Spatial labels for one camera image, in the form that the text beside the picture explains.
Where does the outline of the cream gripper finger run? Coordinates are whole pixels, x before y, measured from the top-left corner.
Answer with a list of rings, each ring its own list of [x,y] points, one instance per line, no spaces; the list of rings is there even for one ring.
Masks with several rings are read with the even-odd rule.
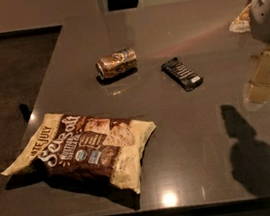
[[[246,100],[259,105],[266,103],[270,98],[270,46],[258,56],[255,72],[248,83]]]

